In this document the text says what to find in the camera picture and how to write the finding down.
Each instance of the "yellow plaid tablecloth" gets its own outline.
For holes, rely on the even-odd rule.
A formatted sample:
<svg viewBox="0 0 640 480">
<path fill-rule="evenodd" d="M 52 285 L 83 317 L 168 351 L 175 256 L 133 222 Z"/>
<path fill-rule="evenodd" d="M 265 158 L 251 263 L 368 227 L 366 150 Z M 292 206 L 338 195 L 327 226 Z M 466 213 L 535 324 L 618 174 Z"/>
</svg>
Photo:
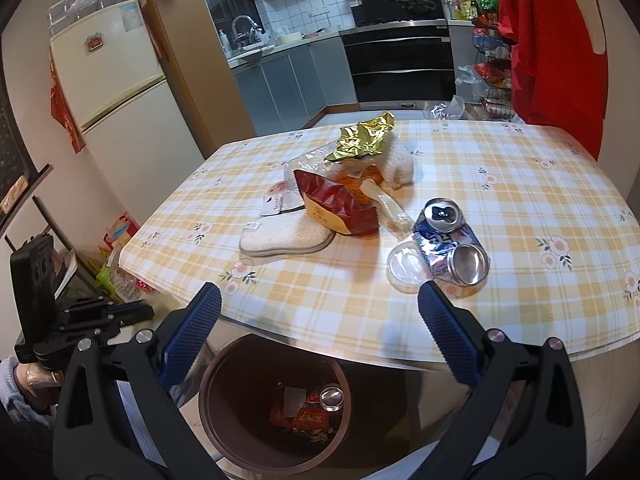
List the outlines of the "yellow plaid tablecloth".
<svg viewBox="0 0 640 480">
<path fill-rule="evenodd" d="M 414 184 L 393 192 L 417 218 L 433 197 L 462 208 L 491 258 L 474 290 L 447 286 L 456 306 L 518 342 L 562 339 L 580 358 L 640 331 L 640 228 L 596 162 L 557 128 L 471 121 L 398 121 Z M 218 284 L 223 315 L 280 340 L 370 362 L 439 362 L 416 307 L 386 258 L 399 241 L 336 235 L 316 254 L 247 258 L 242 227 L 260 213 L 282 163 L 337 139 L 336 126 L 223 146 L 126 245 L 120 265 L 187 303 Z"/>
</svg>

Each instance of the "clear plastic lid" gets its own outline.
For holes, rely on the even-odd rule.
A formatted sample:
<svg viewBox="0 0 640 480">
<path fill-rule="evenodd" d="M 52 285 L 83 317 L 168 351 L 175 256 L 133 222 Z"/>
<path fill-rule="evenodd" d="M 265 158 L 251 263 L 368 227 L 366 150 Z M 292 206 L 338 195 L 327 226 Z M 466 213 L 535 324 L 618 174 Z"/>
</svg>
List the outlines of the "clear plastic lid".
<svg viewBox="0 0 640 480">
<path fill-rule="evenodd" d="M 420 286 L 431 279 L 422 252 L 413 240 L 403 242 L 386 259 L 389 283 L 405 294 L 417 294 Z"/>
</svg>

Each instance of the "hand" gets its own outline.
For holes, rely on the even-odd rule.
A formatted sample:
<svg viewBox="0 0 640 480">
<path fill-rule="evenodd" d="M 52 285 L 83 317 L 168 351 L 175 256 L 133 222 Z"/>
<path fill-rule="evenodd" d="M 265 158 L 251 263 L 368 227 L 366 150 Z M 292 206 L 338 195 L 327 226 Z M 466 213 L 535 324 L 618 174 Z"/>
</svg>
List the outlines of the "hand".
<svg viewBox="0 0 640 480">
<path fill-rule="evenodd" d="M 64 374 L 47 370 L 40 363 L 20 363 L 14 369 L 14 378 L 24 400 L 34 410 L 44 412 L 58 402 Z"/>
</svg>

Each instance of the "wall outlet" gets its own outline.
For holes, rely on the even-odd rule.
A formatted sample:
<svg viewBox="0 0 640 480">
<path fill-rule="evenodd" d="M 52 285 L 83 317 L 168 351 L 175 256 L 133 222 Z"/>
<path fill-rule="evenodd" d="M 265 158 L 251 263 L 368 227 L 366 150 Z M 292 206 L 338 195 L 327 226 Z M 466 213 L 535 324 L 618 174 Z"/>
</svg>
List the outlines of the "wall outlet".
<svg viewBox="0 0 640 480">
<path fill-rule="evenodd" d="M 322 14 L 328 14 L 329 13 L 329 7 L 318 7 L 317 9 L 311 9 L 309 11 L 309 17 L 312 18 L 314 16 L 321 16 Z"/>
</svg>

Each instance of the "sticker on refrigerator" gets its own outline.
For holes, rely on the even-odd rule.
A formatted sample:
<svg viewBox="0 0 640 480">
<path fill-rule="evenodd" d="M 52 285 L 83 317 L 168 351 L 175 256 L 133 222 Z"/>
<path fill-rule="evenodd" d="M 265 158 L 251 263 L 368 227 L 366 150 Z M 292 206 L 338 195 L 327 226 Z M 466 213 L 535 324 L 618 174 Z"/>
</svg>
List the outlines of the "sticker on refrigerator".
<svg viewBox="0 0 640 480">
<path fill-rule="evenodd" d="M 104 45 L 103 36 L 99 33 L 89 36 L 86 40 L 84 40 L 84 44 L 86 45 L 86 49 L 89 52 L 98 50 L 101 46 Z"/>
<path fill-rule="evenodd" d="M 140 9 L 135 2 L 120 6 L 120 15 L 122 16 L 122 23 L 124 23 L 124 30 L 126 32 L 134 28 L 140 28 L 143 25 Z"/>
</svg>

